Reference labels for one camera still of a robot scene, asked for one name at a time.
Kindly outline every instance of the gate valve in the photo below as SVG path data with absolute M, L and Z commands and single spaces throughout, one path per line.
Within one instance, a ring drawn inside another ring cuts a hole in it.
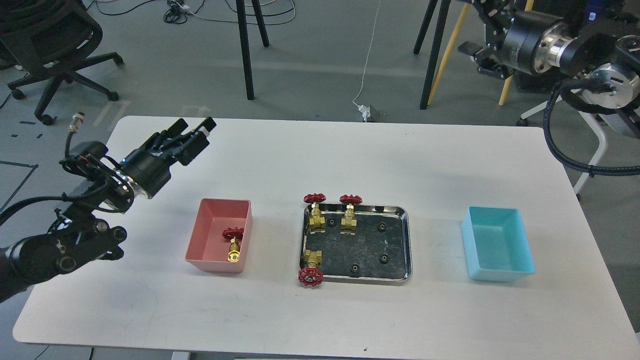
M 340 202 L 346 204 L 347 210 L 344 212 L 344 216 L 340 220 L 340 234 L 355 235 L 356 220 L 355 206 L 362 203 L 362 198 L 358 195 L 343 195 L 340 197 Z
M 298 280 L 305 286 L 311 285 L 315 287 L 322 283 L 323 273 L 318 270 L 322 263 L 322 251 L 305 251 L 304 262 L 306 267 L 298 272 Z
M 311 214 L 309 216 L 309 233 L 314 234 L 316 232 L 324 232 L 325 219 L 320 212 L 318 203 L 325 201 L 326 196 L 322 193 L 308 194 L 303 199 L 307 204 L 311 204 Z
M 231 245 L 229 245 L 229 253 L 227 259 L 232 263 L 237 263 L 240 260 L 240 241 L 242 240 L 244 234 L 244 227 L 238 229 L 235 228 L 226 228 L 222 232 L 222 237 L 229 240 Z

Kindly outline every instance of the red valve handwheel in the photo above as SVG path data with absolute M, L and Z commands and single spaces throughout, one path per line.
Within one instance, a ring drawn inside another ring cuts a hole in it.
M 243 234 L 244 234 L 244 227 L 241 227 L 240 229 L 238 229 L 237 226 L 233 229 L 228 227 L 222 232 L 222 237 L 227 240 L 231 240 L 232 238 L 242 240 Z
M 298 272 L 298 280 L 305 286 L 315 286 L 322 283 L 324 274 L 316 268 L 306 267 Z
M 306 202 L 307 204 L 311 204 L 312 202 L 322 202 L 326 200 L 326 196 L 324 196 L 322 193 L 313 193 L 313 194 L 308 194 L 307 196 L 305 196 L 305 198 L 303 199 L 304 202 Z
M 354 195 L 344 194 L 343 196 L 340 197 L 340 202 L 343 204 L 357 205 L 362 203 L 362 198 L 359 197 L 358 195 L 354 196 Z

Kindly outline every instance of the stainless steel tray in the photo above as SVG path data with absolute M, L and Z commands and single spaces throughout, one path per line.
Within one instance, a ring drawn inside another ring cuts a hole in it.
M 341 233 L 346 205 L 321 202 L 324 232 L 311 233 L 305 208 L 300 247 L 300 268 L 306 250 L 322 251 L 324 281 L 401 284 L 412 274 L 409 221 L 398 206 L 355 205 L 358 225 L 353 234 Z

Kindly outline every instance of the gray floor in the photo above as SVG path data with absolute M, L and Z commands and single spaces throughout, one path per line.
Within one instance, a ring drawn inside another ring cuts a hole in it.
M 200 4 L 200 0 L 186 2 L 192 8 Z M 119 12 L 132 3 L 116 1 L 100 8 Z M 27 178 L 33 165 L 38 167 L 12 201 L 68 192 L 81 182 L 57 164 L 68 121 L 77 111 L 86 113 L 86 122 L 74 142 L 106 141 L 117 120 L 126 115 L 359 121 L 360 113 L 351 100 L 360 89 L 377 6 L 377 1 L 370 0 L 299 0 L 292 22 L 268 27 L 268 49 L 261 46 L 257 28 L 250 26 L 254 101 L 245 97 L 236 25 L 193 18 L 183 25 L 165 24 L 164 1 L 115 17 L 101 15 L 93 7 L 90 14 L 104 30 L 96 53 L 117 51 L 125 64 L 116 67 L 111 62 L 103 63 L 82 73 L 117 91 L 120 100 L 109 102 L 78 84 L 63 84 L 47 109 L 48 114 L 58 116 L 58 121 L 46 127 L 32 124 L 36 122 L 33 110 L 43 84 L 25 86 L 27 99 L 9 99 L 0 110 L 0 161 L 31 167 L 0 163 L 0 206 Z M 288 1 L 278 0 L 264 12 L 276 13 L 288 7 Z M 379 109 L 381 121 L 513 126 L 520 113 L 546 99 L 546 95 L 514 89 L 506 106 L 497 106 L 502 83 L 476 74 L 467 56 L 454 53 L 433 105 L 419 110 L 433 27 L 423 52 L 416 56 L 412 49 L 425 7 L 425 2 L 418 0 L 381 2 L 364 89 L 357 101 Z M 446 36 L 460 8 L 461 3 L 452 3 Z M 208 0 L 199 14 L 234 19 L 222 0 Z M 286 20 L 289 15 L 269 21 Z M 468 16 L 458 43 L 463 40 L 482 41 L 481 23 L 474 13 Z M 23 73 L 8 69 L 0 72 L 0 83 L 21 76 Z M 0 86 L 0 98 L 8 94 L 8 89 Z M 597 141 L 577 112 L 560 104 L 554 119 L 559 146 L 569 155 L 588 161 Z M 531 117 L 531 125 L 541 125 L 540 114 Z M 635 165 L 640 159 L 637 140 L 607 132 L 611 145 L 605 162 Z M 578 176 L 568 171 L 572 182 Z M 639 199 L 638 177 L 596 177 L 582 193 L 582 208 L 636 332 L 640 331 Z M 54 219 L 55 206 L 45 203 L 21 211 L 0 229 L 0 246 L 45 232 Z M 0 359 L 33 359 L 45 348 L 17 343 L 12 338 L 13 324 L 27 297 L 28 292 L 0 305 Z M 40 359 L 87 359 L 89 351 L 85 347 L 51 347 Z M 171 353 L 98 348 L 93 358 L 170 359 Z M 213 358 L 212 354 L 197 357 Z

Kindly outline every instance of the black table leg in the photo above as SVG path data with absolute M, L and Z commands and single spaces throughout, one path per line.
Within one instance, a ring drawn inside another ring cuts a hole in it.
M 427 29 L 429 28 L 429 23 L 431 22 L 431 18 L 433 17 L 433 12 L 436 10 L 436 4 L 438 0 L 430 0 L 429 5 L 427 6 L 427 12 L 424 13 L 424 19 L 422 20 L 422 26 L 420 27 L 420 32 L 418 33 L 418 39 L 415 41 L 415 46 L 413 47 L 413 53 L 418 55 L 420 53 L 420 48 L 422 47 L 422 43 L 424 42 L 424 36 L 427 35 Z
M 238 14 L 238 28 L 240 30 L 240 48 L 242 49 L 242 64 L 244 67 L 244 85 L 246 87 L 246 98 L 253 100 L 253 77 L 251 74 L 251 56 L 249 55 L 249 36 L 246 30 L 246 12 L 244 11 L 244 0 L 236 0 L 236 10 Z
M 420 109 L 427 108 L 431 86 L 433 85 L 433 76 L 436 72 L 436 62 L 440 54 L 440 44 L 442 43 L 442 34 L 444 26 L 447 22 L 447 13 L 449 13 L 449 5 L 451 0 L 442 0 L 440 3 L 440 13 L 438 14 L 438 22 L 436 23 L 436 31 L 433 35 L 433 45 L 431 46 L 431 55 L 429 56 L 429 65 L 427 68 L 427 76 L 424 79 L 424 87 L 422 88 L 422 98 L 420 99 Z
M 267 37 L 267 27 L 264 25 L 264 18 L 262 17 L 262 9 L 260 8 L 260 0 L 251 0 L 253 5 L 253 13 L 255 14 L 255 20 L 258 22 L 258 28 L 260 29 L 260 37 L 262 38 L 262 45 L 269 47 L 269 38 Z

